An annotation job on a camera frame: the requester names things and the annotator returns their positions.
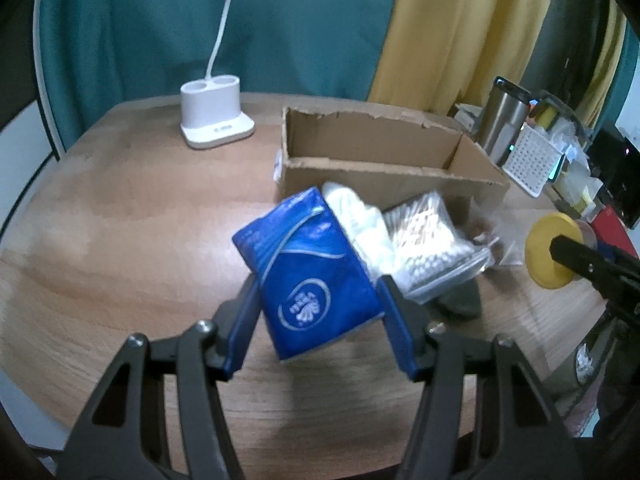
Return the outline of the yellow curtain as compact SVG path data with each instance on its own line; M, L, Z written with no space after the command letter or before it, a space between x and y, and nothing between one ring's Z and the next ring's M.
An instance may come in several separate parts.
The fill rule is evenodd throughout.
M372 102L446 114L524 75L550 0L395 0Z

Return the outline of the cotton swab bag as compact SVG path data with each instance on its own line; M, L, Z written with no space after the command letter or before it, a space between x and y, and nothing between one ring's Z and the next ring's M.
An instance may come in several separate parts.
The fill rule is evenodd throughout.
M494 262L488 245L468 240L454 226L436 192L386 210L383 220L399 264L393 279L404 297L417 304L472 280Z

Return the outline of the brown cardboard box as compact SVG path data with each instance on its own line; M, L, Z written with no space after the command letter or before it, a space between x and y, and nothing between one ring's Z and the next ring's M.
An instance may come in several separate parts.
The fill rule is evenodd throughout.
M509 178L452 118L384 106L376 113L285 107L281 197L335 182L385 210L436 191L494 208Z

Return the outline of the stainless steel tumbler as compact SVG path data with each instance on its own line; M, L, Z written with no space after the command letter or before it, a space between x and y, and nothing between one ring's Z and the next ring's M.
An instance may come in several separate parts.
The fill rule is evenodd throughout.
M499 165L529 112L529 91L498 76L480 113L475 142Z

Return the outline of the red box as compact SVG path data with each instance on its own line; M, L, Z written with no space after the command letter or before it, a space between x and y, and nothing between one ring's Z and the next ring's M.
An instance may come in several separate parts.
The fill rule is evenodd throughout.
M599 243L620 249L634 258L638 257L638 252L631 243L623 222L611 206L600 210L590 221L590 226Z

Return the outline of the teal curtain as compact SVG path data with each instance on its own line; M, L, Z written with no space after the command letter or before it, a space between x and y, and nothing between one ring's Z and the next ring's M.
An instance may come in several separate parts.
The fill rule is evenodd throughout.
M246 92L362 101L394 0L40 0L51 113L73 145L115 105L206 74Z

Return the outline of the blue tissue pack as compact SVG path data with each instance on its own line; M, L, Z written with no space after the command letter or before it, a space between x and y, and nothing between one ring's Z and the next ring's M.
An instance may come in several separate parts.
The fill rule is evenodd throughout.
M366 270L318 188L232 236L255 274L274 350L289 361L382 318Z

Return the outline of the yellow green sponge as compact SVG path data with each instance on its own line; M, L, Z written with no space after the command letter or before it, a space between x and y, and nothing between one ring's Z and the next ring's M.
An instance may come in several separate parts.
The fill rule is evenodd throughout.
M558 115L558 110L549 102L539 102L533 108L534 124L547 131L552 128Z

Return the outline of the white desk lamp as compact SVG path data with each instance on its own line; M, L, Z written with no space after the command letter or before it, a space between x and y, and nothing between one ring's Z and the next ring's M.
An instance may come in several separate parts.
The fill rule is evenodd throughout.
M209 150L251 136L255 122L241 110L241 81L235 75L213 75L224 39L232 0L224 0L218 32L205 76L180 88L180 130L192 150Z

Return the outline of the white perforated plastic basket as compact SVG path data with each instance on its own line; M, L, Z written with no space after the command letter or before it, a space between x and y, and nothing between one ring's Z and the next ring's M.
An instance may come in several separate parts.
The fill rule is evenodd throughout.
M537 198L558 166L561 156L541 128L524 125L502 170L525 193Z

